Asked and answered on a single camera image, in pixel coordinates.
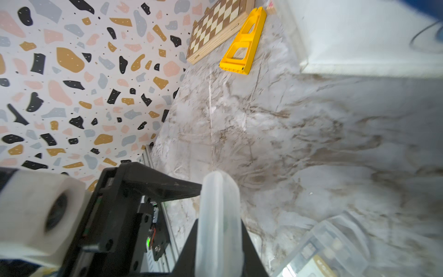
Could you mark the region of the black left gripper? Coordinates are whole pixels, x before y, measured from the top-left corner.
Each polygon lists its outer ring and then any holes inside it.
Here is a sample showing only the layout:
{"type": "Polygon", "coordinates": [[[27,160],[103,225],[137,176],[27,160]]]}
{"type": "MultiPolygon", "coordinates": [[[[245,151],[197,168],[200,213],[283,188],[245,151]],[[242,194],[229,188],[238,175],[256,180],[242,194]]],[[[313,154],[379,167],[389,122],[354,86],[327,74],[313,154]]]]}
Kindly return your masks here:
{"type": "Polygon", "coordinates": [[[200,195],[202,185],[138,162],[105,169],[87,204],[59,277],[162,277],[141,272],[147,240],[156,237],[152,202],[200,195]]]}

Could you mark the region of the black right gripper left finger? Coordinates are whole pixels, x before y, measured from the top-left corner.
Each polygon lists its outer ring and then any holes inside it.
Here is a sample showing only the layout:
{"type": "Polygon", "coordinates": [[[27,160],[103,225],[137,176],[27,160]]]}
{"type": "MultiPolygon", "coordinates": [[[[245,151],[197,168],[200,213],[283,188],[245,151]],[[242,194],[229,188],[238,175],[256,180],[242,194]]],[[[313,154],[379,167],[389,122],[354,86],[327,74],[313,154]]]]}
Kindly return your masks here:
{"type": "Polygon", "coordinates": [[[172,277],[195,277],[198,219],[190,231],[182,252],[171,273],[172,277]]]}

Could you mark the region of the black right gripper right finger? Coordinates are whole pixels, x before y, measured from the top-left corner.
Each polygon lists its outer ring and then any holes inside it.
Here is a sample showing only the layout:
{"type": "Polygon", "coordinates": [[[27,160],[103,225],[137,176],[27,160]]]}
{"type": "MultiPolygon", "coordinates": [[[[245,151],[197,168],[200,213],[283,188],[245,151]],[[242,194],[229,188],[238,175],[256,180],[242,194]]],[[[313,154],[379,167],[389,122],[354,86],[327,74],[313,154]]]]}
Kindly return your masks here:
{"type": "Polygon", "coordinates": [[[242,226],[243,270],[241,277],[269,277],[252,243],[245,224],[242,226]]]}

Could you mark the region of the white label compass case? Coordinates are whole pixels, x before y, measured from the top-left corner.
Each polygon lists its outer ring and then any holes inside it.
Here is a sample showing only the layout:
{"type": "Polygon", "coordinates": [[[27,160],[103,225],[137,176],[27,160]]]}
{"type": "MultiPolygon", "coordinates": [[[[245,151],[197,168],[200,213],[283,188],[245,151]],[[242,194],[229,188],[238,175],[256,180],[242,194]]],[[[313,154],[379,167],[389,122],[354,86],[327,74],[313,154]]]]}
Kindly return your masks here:
{"type": "Polygon", "coordinates": [[[203,180],[195,276],[240,277],[243,263],[239,188],[230,175],[217,170],[203,180]]]}

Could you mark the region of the white Doraemon canvas bag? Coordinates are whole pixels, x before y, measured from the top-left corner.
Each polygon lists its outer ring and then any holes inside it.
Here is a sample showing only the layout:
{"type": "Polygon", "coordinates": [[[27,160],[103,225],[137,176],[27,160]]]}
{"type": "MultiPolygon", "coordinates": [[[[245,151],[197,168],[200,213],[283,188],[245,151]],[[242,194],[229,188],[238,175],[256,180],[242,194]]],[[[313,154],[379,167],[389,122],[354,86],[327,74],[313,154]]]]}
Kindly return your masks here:
{"type": "Polygon", "coordinates": [[[441,1],[275,1],[303,74],[442,78],[441,1]]]}

